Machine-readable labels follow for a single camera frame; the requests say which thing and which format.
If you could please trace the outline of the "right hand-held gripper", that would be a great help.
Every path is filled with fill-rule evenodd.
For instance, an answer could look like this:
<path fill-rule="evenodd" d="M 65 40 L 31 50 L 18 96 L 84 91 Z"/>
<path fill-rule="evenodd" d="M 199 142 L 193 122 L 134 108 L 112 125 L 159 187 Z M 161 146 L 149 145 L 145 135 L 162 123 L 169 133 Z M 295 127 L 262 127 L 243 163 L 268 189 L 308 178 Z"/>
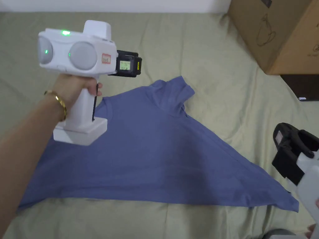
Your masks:
<path fill-rule="evenodd" d="M 274 129 L 276 146 L 272 165 L 287 179 L 289 186 L 314 220 L 319 219 L 319 139 L 313 134 L 298 130 L 289 123 L 279 123 Z M 292 149 L 300 149 L 296 156 Z"/>

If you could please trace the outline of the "person's left hand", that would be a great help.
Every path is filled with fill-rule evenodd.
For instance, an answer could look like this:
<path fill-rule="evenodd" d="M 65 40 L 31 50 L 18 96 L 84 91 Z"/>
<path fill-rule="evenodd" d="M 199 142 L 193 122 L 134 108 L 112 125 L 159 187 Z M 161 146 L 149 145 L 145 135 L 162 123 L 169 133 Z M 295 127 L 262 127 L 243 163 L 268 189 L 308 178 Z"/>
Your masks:
<path fill-rule="evenodd" d="M 53 89 L 46 91 L 45 95 L 52 95 L 59 102 L 63 108 L 62 121 L 65 121 L 82 90 L 88 90 L 95 97 L 102 95 L 102 87 L 103 84 L 98 83 L 95 78 L 60 74 Z"/>

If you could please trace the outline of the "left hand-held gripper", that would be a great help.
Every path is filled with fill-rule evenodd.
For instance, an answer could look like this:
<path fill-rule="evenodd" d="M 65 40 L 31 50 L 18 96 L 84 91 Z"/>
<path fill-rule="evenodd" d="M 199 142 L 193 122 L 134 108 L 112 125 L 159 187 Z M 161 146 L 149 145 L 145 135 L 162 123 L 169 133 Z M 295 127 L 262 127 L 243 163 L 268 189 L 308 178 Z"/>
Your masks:
<path fill-rule="evenodd" d="M 38 34 L 39 65 L 47 70 L 98 79 L 116 73 L 120 77 L 141 74 L 137 52 L 117 50 L 111 26 L 88 20 L 82 32 L 47 28 Z M 94 116 L 96 97 L 83 89 L 67 119 L 54 129 L 54 140 L 88 146 L 107 130 L 107 120 Z"/>

